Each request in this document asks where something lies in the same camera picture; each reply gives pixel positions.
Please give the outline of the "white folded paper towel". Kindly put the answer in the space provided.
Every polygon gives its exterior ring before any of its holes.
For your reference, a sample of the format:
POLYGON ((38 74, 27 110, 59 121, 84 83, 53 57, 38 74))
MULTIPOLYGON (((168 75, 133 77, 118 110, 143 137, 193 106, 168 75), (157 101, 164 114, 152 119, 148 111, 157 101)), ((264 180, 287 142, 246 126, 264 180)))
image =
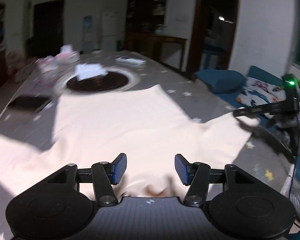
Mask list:
POLYGON ((108 71, 99 63, 84 63, 75 66, 75 74, 78 81, 98 76, 106 76, 108 71))

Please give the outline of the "white remote control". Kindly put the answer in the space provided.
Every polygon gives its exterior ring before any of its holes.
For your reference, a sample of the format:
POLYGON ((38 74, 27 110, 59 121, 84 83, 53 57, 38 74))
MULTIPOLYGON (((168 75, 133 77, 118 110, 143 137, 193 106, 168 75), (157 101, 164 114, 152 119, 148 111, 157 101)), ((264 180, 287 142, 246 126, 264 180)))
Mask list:
POLYGON ((147 63, 146 60, 136 59, 132 57, 118 57, 115 61, 123 64, 133 65, 133 66, 142 66, 147 63))

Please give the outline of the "butterfly pattern pillow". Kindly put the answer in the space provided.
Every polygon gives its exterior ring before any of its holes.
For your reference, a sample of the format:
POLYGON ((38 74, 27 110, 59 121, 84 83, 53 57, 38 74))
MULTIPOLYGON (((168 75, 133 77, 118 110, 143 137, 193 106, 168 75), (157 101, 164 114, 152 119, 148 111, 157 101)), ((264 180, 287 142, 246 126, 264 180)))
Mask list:
POLYGON ((245 109, 233 111, 233 116, 265 115, 272 118, 282 114, 286 93, 281 85, 273 85, 253 77, 248 77, 245 85, 241 88, 236 101, 245 109))

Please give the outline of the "dark wall shelf unit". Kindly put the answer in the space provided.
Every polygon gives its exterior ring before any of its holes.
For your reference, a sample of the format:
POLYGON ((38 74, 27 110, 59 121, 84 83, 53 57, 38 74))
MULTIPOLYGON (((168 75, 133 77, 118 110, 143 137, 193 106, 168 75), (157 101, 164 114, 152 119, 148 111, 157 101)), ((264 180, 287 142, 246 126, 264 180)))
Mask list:
POLYGON ((165 23, 167 0, 127 0, 125 50, 146 53, 150 36, 165 23))

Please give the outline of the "cream white garment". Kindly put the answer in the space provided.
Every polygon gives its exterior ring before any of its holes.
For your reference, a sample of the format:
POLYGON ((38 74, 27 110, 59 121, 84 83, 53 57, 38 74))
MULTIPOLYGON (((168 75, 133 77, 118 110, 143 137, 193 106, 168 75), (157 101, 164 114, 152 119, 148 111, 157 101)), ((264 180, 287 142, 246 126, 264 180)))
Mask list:
POLYGON ((127 155, 115 187, 119 196, 186 194, 174 167, 176 154, 212 168, 232 163, 258 125, 231 113, 199 124, 164 92, 149 89, 96 95, 62 95, 53 146, 44 152, 0 134, 0 183, 16 196, 61 167, 79 168, 127 155))

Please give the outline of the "dark wooden door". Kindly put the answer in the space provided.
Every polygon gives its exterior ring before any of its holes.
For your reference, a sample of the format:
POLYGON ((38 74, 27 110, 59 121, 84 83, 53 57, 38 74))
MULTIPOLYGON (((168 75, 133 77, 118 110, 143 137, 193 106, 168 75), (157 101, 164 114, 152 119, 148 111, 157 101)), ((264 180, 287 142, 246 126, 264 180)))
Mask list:
POLYGON ((65 0, 34 5, 33 38, 38 58, 56 56, 63 45, 63 12, 65 0))

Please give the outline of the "water dispenser with blue bottle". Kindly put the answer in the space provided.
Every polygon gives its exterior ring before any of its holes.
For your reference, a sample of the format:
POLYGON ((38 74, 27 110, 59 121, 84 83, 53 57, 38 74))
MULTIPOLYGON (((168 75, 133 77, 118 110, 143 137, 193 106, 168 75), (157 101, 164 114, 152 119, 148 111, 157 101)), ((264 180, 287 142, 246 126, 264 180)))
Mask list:
POLYGON ((82 23, 82 49, 85 54, 93 51, 93 18, 92 16, 84 16, 82 23))

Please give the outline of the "pink fan on floor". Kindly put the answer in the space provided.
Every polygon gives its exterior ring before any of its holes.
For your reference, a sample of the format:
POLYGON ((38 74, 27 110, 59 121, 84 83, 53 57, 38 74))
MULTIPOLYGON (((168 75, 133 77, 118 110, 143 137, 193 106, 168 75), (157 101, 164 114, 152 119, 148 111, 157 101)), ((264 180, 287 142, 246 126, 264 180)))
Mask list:
POLYGON ((25 81, 33 71, 33 63, 16 51, 12 51, 6 56, 7 74, 9 81, 21 83, 25 81))

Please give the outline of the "white refrigerator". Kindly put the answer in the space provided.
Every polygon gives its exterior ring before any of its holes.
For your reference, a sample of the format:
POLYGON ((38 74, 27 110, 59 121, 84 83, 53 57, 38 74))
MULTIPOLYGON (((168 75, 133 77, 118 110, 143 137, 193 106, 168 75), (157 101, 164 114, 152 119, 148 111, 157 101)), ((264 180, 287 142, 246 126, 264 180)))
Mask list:
POLYGON ((101 49, 104 51, 117 51, 118 21, 117 11, 104 11, 101 17, 101 49))

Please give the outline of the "blue cushion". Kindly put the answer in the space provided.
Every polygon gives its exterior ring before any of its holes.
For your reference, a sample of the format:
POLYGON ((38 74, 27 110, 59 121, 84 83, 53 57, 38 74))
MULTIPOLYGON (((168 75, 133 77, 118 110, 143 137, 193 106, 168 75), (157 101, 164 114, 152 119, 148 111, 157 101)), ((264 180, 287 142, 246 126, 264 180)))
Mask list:
POLYGON ((232 93, 242 88, 247 80, 244 75, 234 70, 202 69, 195 76, 208 85, 214 94, 232 93))

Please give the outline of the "blue sofa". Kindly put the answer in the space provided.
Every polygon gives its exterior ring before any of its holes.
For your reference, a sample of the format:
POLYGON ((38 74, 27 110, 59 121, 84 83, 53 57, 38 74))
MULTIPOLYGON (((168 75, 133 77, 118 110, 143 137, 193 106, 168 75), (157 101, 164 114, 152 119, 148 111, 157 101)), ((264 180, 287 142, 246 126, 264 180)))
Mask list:
MULTIPOLYGON (((204 69, 194 77, 227 102, 230 110, 285 99, 281 79, 257 66, 251 66, 247 75, 234 70, 204 69)), ((280 189, 292 166, 290 155, 281 145, 282 137, 276 126, 267 127, 271 115, 261 114, 258 118, 260 124, 253 129, 237 162, 240 166, 247 165, 252 175, 262 182, 280 189)))

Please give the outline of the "round black table hotplate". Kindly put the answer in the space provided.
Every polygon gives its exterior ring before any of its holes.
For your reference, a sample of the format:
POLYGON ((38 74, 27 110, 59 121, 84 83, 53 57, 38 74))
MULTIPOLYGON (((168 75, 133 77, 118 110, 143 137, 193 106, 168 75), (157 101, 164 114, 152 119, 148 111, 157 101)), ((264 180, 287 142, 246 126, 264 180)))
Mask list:
POLYGON ((79 80, 77 74, 70 73, 63 75, 54 86, 58 95, 90 95, 114 91, 124 91, 136 86, 140 82, 140 76, 123 67, 105 67, 108 72, 105 76, 95 76, 79 80))

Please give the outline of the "dark wooden side table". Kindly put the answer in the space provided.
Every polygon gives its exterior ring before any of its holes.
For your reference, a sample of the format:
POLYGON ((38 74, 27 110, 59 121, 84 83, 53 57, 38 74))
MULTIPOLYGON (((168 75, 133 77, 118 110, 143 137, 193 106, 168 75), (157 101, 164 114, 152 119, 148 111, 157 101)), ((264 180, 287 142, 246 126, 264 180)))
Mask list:
POLYGON ((149 35, 146 55, 170 68, 183 71, 187 39, 172 35, 149 35))

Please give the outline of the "small pink tissue pack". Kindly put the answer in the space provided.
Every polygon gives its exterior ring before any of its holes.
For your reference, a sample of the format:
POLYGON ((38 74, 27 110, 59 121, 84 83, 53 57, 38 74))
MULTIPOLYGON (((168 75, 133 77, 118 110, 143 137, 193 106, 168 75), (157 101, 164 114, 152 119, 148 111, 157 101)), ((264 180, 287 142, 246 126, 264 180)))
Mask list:
POLYGON ((42 74, 58 69, 57 60, 53 56, 47 56, 46 58, 38 59, 36 61, 36 65, 42 74))

